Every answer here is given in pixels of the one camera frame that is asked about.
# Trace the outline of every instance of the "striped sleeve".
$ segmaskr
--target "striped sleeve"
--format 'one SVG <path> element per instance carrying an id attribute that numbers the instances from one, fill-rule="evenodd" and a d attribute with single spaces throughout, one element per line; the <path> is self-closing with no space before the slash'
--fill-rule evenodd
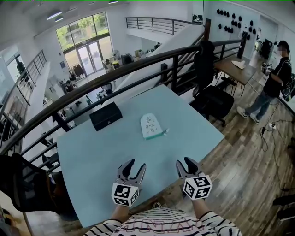
<path id="1" fill-rule="evenodd" d="M 118 228 L 122 222 L 116 219 L 110 219 L 103 224 L 98 224 L 90 229 L 84 236 L 110 236 L 113 231 Z"/>
<path id="2" fill-rule="evenodd" d="M 214 212 L 207 212 L 200 221 L 212 227 L 218 236 L 242 236 L 241 231 L 234 223 L 227 219 L 223 219 Z"/>

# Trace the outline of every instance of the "brown table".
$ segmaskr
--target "brown table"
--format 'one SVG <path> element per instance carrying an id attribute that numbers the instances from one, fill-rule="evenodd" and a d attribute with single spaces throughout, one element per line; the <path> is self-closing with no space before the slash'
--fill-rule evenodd
<path id="1" fill-rule="evenodd" d="M 229 75 L 231 79 L 236 80 L 241 84 L 241 90 L 242 90 L 242 85 L 245 85 L 249 82 L 251 77 L 255 74 L 256 68 L 250 66 L 249 64 L 246 65 L 246 67 L 241 70 L 239 67 L 235 66 L 231 61 L 242 61 L 241 59 L 237 57 L 229 57 L 224 60 L 218 61 L 214 63 L 214 67 L 218 69 L 219 71 L 224 72 L 225 74 Z"/>

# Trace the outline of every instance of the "black box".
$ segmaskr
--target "black box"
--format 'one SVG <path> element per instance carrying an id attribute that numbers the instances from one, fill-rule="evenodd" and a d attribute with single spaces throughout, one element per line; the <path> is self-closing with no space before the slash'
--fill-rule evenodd
<path id="1" fill-rule="evenodd" d="M 122 113 L 114 102 L 95 111 L 89 116 L 96 131 L 101 130 L 102 128 L 123 117 Z"/>

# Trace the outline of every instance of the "wall of hats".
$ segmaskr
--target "wall of hats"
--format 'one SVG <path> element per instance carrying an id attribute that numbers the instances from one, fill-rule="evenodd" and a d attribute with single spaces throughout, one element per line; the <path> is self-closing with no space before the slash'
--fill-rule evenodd
<path id="1" fill-rule="evenodd" d="M 260 14 L 242 6 L 228 2 L 209 3 L 208 18 L 211 19 L 211 41 L 234 40 L 239 38 L 241 30 L 246 28 L 248 32 L 244 56 L 251 57 L 259 27 Z"/>

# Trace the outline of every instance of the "wooden desk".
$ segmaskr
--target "wooden desk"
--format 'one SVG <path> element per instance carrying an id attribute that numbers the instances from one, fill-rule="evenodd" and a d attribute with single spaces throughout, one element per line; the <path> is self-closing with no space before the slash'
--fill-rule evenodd
<path id="1" fill-rule="evenodd" d="M 256 68 L 250 66 L 249 64 L 246 65 L 246 67 L 241 70 L 239 67 L 235 66 L 231 61 L 242 61 L 241 59 L 237 57 L 229 57 L 227 59 L 218 61 L 214 63 L 214 67 L 218 69 L 219 71 L 224 72 L 225 74 L 229 75 L 232 79 L 239 82 L 241 85 L 246 85 L 251 77 L 255 74 Z"/>
<path id="2" fill-rule="evenodd" d="M 147 165 L 136 206 L 178 179 L 176 160 L 191 157 L 200 162 L 224 137 L 165 85 L 118 107 L 123 117 L 113 124 L 96 131 L 89 119 L 57 141 L 65 185 L 83 227 L 110 218 L 116 207 L 112 184 L 121 164 L 135 158 L 130 177 L 143 163 Z M 142 137 L 140 119 L 149 112 L 163 130 L 170 129 L 166 136 Z"/>

